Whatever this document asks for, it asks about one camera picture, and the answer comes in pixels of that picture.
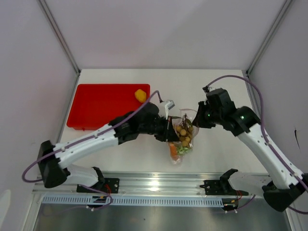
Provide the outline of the orange purple sweet potato slice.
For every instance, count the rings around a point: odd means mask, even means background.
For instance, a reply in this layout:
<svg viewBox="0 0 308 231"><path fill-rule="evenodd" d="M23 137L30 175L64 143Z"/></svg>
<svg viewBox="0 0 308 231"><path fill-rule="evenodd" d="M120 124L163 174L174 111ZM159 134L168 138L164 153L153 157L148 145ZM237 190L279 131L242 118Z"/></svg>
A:
<svg viewBox="0 0 308 231"><path fill-rule="evenodd" d="M174 161L177 161L178 158L179 158L178 152L177 152L177 147L172 142L169 142L168 146L169 146L169 150L170 150L170 157L171 157L171 159L174 160Z"/></svg>

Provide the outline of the bunch of tan longans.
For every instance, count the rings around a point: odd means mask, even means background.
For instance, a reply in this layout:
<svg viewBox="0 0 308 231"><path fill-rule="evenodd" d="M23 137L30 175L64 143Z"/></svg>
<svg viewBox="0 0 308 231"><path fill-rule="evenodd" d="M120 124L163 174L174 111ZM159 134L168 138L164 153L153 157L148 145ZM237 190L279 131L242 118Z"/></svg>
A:
<svg viewBox="0 0 308 231"><path fill-rule="evenodd" d="M180 139L180 145L183 147L193 147L193 137L195 128L189 116L184 113L182 117L177 117L173 122L174 130Z"/></svg>

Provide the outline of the clear pink-dotted zip bag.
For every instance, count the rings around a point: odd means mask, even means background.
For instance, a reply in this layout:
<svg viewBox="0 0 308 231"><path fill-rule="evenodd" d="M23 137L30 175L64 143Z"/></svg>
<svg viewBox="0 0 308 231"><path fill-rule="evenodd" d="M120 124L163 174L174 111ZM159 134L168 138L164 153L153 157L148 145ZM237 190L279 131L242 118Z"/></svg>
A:
<svg viewBox="0 0 308 231"><path fill-rule="evenodd" d="M169 142L169 154L173 164L180 164L183 157L193 151L194 138L199 128L192 124L197 111L190 108L180 109L180 115L172 117L172 125L179 141Z"/></svg>

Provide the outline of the yellow potato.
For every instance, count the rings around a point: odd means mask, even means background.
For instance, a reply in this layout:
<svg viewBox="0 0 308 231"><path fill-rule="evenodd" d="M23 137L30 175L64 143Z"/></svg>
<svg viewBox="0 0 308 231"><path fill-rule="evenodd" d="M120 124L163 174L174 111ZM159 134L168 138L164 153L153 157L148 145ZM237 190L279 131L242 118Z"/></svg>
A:
<svg viewBox="0 0 308 231"><path fill-rule="evenodd" d="M140 103L145 103L145 101L147 100L147 93L142 89L136 90L134 95L136 100Z"/></svg>

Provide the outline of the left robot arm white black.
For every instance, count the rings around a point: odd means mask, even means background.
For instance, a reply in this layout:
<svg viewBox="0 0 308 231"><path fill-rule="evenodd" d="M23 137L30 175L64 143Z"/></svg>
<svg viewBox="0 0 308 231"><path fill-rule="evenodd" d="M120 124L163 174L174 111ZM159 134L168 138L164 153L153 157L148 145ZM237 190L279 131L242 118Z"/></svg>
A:
<svg viewBox="0 0 308 231"><path fill-rule="evenodd" d="M160 116L158 107L147 103L139 111L117 117L74 141L56 145L50 141L43 142L38 154L38 166L45 188L55 188L65 183L77 185L79 193L106 191L108 181L98 167L80 167L74 162L101 149L133 141L140 134L153 135L161 142L179 141L172 118Z"/></svg>

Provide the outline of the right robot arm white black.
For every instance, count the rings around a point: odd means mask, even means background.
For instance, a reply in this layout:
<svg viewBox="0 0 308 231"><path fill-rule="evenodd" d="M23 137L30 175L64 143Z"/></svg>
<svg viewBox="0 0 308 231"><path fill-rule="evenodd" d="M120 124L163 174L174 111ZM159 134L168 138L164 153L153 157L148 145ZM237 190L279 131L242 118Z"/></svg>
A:
<svg viewBox="0 0 308 231"><path fill-rule="evenodd" d="M247 106L237 108L225 89L206 94L192 123L198 128L222 126L252 151L268 173L256 177L230 169L220 177L223 193L243 191L262 196L271 208L283 212L307 191L308 175L283 154L255 112Z"/></svg>

